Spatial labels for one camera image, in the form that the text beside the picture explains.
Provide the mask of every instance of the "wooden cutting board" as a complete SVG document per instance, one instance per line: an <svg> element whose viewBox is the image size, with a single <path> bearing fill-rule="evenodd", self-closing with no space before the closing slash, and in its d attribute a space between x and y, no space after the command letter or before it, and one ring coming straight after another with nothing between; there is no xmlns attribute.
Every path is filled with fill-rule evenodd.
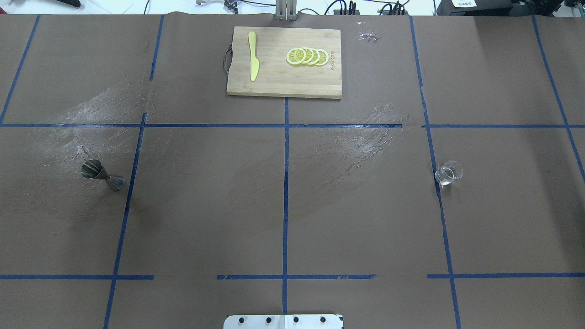
<svg viewBox="0 0 585 329"><path fill-rule="evenodd" d="M256 81L250 80L250 31L256 32L256 57L260 61ZM324 66L290 65L286 55L296 47L324 49L329 62ZM236 26L232 50L228 95L341 98L340 30Z"/></svg>

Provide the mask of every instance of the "white plate with holes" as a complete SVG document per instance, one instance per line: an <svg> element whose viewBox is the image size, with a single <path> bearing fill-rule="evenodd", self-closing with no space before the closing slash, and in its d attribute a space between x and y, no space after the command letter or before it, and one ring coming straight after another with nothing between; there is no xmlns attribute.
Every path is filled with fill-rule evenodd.
<svg viewBox="0 0 585 329"><path fill-rule="evenodd" d="M223 329L343 329L338 314L229 316Z"/></svg>

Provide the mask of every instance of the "white background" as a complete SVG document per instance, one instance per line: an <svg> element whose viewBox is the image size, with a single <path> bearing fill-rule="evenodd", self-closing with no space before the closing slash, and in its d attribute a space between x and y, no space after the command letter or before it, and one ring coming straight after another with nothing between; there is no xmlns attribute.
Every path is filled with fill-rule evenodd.
<svg viewBox="0 0 585 329"><path fill-rule="evenodd" d="M81 8L75 8L70 5L63 4L57 0L0 0L0 7L4 8L8 13L43 13L43 14L108 14L109 12L93 4L90 0L80 0ZM128 1L132 6L125 12L125 14L142 14L146 0L123 0ZM272 3L274 0L252 0L256 2ZM297 0L297 10L302 8L311 8L316 10L319 14L323 14L327 6L332 0ZM223 7L223 0L212 2L205 5L197 5L195 0L151 0L150 8L147 11L149 14L163 14L170 12L186 12L186 13L206 13L206 14L228 14L229 12ZM378 15L377 10L384 4L369 2L366 0L357 0L357 9L361 15ZM339 9L339 4L335 4L332 9ZM274 7L261 7L243 2L238 3L238 10L240 14L247 13L274 13ZM432 15L433 2L432 0L410 0L406 5L406 10L410 15ZM576 8L561 7L555 13L555 16L565 17L579 17L579 11Z"/></svg>

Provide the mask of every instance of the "yellow knife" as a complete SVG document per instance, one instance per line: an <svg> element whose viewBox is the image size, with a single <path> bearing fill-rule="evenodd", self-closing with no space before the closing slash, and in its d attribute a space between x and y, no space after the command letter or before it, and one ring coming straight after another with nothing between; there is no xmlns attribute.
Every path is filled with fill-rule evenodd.
<svg viewBox="0 0 585 329"><path fill-rule="evenodd" d="M252 59L252 72L250 80L256 80L258 76L258 70L260 69L260 61L256 58L256 33L248 33L248 42L250 42L250 58Z"/></svg>

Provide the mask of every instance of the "lemon slice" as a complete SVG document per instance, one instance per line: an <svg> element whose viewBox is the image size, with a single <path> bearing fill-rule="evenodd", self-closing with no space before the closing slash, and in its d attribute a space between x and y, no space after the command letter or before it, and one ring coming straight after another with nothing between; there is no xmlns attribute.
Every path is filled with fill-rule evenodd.
<svg viewBox="0 0 585 329"><path fill-rule="evenodd" d="M317 51L317 49L311 48L311 51L313 51L315 53L315 58L313 58L312 61L310 61L309 63L307 63L307 65L315 65L317 62L319 62L319 59L321 58L321 55Z"/></svg>
<svg viewBox="0 0 585 329"><path fill-rule="evenodd" d="M313 48L303 47L302 49L305 50L305 60L302 63L307 64L315 58L316 54L313 52Z"/></svg>
<svg viewBox="0 0 585 329"><path fill-rule="evenodd" d="M323 49L316 49L319 53L319 60L315 63L316 66L323 66L329 61L329 53Z"/></svg>
<svg viewBox="0 0 585 329"><path fill-rule="evenodd" d="M307 53L302 48L293 48L287 53L287 62L291 65L299 65L305 60Z"/></svg>

